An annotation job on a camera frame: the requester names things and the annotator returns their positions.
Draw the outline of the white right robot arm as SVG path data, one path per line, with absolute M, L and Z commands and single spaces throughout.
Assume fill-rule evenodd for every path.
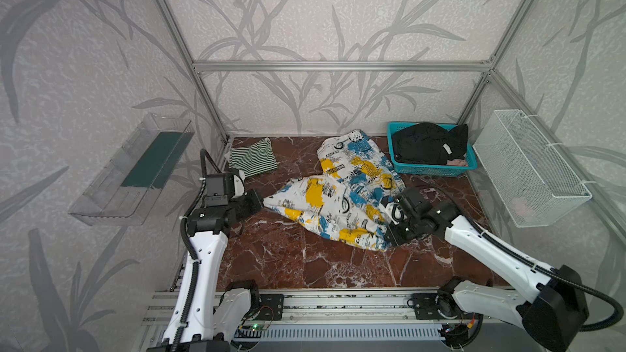
M 391 217 L 387 230 L 391 243 L 437 236 L 477 259 L 511 288 L 453 282 L 445 290 L 460 310 L 524 329 L 549 351 L 568 350 L 588 319 L 589 308 L 575 270 L 536 261 L 471 222 L 455 205 L 443 202 L 409 209 L 392 202 L 385 211 Z

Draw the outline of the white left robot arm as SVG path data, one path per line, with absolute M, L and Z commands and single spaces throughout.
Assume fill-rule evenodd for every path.
M 229 351 L 243 320 L 260 309 L 254 280 L 234 283 L 215 305 L 215 293 L 230 228 L 263 208 L 256 190 L 236 195 L 226 205 L 203 204 L 198 197 L 181 218 L 187 249 L 184 278 L 174 313 L 161 343 L 150 351 Z

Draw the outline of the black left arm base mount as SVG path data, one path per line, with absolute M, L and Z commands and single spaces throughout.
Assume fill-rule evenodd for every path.
M 282 293 L 261 293 L 255 280 L 231 282 L 226 291 L 245 289 L 250 292 L 251 302 L 243 319 L 274 321 L 282 320 L 285 295 Z

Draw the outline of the white yellow blue printed garment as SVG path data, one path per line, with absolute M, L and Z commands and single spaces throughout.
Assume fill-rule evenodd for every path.
M 322 174 L 291 179 L 264 206 L 324 239 L 388 250 L 387 205 L 405 189 L 389 158 L 362 130 L 324 140 L 317 156 Z

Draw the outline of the green white striped shirt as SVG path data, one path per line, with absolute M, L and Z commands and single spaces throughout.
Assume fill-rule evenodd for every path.
M 278 162 L 271 140 L 264 138 L 250 146 L 233 148 L 229 166 L 243 172 L 246 178 L 274 171 L 278 168 Z

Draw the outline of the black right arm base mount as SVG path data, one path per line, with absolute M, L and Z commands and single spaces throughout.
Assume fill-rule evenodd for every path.
M 453 299 L 453 293 L 462 281 L 454 277 L 435 292 L 412 293 L 406 301 L 407 306 L 418 320 L 470 322 L 475 319 L 475 314 L 463 311 Z

